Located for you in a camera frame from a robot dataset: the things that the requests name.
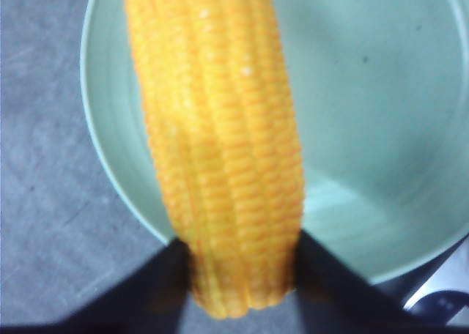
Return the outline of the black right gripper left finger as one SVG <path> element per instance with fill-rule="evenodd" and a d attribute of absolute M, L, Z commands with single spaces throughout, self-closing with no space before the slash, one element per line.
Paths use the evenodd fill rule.
<path fill-rule="evenodd" d="M 2 333 L 177 333 L 189 290 L 188 246 L 179 239 L 65 319 L 2 325 Z"/>

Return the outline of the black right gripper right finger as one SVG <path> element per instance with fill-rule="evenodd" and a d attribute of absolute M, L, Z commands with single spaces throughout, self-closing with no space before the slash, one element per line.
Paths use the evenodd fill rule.
<path fill-rule="evenodd" d="M 404 310 L 301 231 L 295 248 L 295 294 L 306 333 L 467 333 Z"/>

